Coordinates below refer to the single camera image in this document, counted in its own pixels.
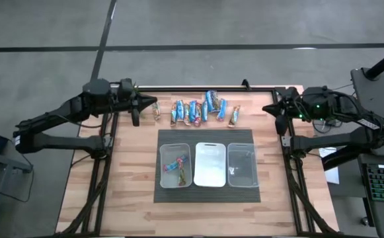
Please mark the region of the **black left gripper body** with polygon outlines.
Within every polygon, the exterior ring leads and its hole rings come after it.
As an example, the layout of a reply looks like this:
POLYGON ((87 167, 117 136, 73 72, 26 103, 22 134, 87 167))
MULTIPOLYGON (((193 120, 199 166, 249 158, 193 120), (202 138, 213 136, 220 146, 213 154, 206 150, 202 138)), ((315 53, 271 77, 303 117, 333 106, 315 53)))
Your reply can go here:
POLYGON ((133 126, 139 126, 139 101, 137 94, 132 94, 128 100, 123 100, 119 104, 118 110, 120 112, 128 111, 131 114, 133 126))

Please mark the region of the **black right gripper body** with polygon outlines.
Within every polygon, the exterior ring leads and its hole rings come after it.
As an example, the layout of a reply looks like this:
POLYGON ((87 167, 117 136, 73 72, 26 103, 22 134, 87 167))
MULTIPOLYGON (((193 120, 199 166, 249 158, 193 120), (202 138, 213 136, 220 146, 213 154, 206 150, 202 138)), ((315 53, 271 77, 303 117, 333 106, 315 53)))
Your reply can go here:
POLYGON ((277 104, 277 115, 275 115, 276 132, 284 135, 288 130, 288 123, 292 118, 303 118, 303 113, 294 100, 281 100, 277 104))

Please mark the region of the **green purple granola bar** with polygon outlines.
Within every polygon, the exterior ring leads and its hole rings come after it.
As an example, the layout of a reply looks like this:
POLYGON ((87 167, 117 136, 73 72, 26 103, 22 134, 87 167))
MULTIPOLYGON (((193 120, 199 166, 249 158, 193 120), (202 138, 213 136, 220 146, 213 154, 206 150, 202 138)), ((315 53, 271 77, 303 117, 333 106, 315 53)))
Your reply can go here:
POLYGON ((217 95, 217 91, 211 92, 211 98, 212 98, 213 111, 219 112, 221 109, 221 106, 220 106, 220 101, 217 95))

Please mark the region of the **clear plastic bin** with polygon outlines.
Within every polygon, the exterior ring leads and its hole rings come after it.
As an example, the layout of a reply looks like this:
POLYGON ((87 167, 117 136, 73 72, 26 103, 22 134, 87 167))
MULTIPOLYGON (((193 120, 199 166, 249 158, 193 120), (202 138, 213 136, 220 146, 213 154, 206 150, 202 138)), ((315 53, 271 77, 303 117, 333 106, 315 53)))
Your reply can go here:
POLYGON ((238 188, 259 187, 256 152, 253 143, 230 143, 227 146, 227 182, 238 188))

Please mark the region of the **black slanted stand beam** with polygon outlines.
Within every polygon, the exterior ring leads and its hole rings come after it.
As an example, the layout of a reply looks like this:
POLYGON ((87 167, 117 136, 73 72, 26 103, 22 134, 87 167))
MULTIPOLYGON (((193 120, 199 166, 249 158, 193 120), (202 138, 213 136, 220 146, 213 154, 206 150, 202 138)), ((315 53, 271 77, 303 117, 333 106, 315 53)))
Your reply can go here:
POLYGON ((343 163, 347 163, 356 159, 359 154, 370 153, 371 149, 366 146, 347 145, 343 148, 336 150, 334 153, 322 158, 323 169, 325 171, 337 167, 343 163))

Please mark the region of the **white paper sheet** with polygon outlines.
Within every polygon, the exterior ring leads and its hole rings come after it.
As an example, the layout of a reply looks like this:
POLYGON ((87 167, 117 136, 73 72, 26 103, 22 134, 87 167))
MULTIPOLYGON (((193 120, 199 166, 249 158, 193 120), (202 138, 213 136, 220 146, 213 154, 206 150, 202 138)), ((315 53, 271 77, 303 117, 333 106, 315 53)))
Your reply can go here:
MULTIPOLYGON (((334 148, 334 147, 319 148, 319 155, 322 158, 324 158, 327 155, 330 155, 330 154, 336 152, 336 150, 337 150, 337 148, 334 148)), ((325 171, 325 177, 326 177, 326 181, 328 183, 340 184, 338 167, 334 167, 332 169, 325 171)))

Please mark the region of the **white plastic bin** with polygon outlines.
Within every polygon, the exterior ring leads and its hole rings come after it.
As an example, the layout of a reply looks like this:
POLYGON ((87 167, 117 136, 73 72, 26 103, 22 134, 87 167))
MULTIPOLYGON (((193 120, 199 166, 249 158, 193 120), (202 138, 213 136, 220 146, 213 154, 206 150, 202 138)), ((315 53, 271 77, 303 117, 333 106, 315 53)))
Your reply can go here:
POLYGON ((194 184, 219 188, 226 183, 226 148, 221 143, 200 142, 195 147, 194 184))

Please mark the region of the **frosted translucent plastic bin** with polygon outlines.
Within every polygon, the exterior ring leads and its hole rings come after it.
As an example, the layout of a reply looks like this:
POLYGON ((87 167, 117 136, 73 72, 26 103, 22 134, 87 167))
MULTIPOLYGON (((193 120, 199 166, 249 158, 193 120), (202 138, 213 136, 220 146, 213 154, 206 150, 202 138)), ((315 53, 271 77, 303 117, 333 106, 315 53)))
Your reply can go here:
POLYGON ((192 160, 190 147, 186 143, 165 144, 160 147, 160 185, 162 188, 186 188, 192 184, 192 160), (163 165, 172 163, 177 157, 186 155, 187 162, 184 164, 186 184, 178 185, 179 169, 164 172, 163 165))

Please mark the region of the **dark woven placemat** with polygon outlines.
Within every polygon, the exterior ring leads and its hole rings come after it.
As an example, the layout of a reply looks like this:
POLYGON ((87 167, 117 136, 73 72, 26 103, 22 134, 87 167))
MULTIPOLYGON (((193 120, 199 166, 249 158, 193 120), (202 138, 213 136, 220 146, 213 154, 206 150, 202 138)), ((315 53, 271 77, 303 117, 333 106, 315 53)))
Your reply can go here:
MULTIPOLYGON (((195 156, 199 142, 215 142, 225 146, 230 143, 254 143, 251 130, 159 130, 157 146, 185 143, 195 156)), ((186 188, 163 188, 161 178, 161 155, 157 152, 155 169, 155 203, 257 203, 259 188, 235 188, 228 184, 221 188, 201 187, 191 184, 186 188)))

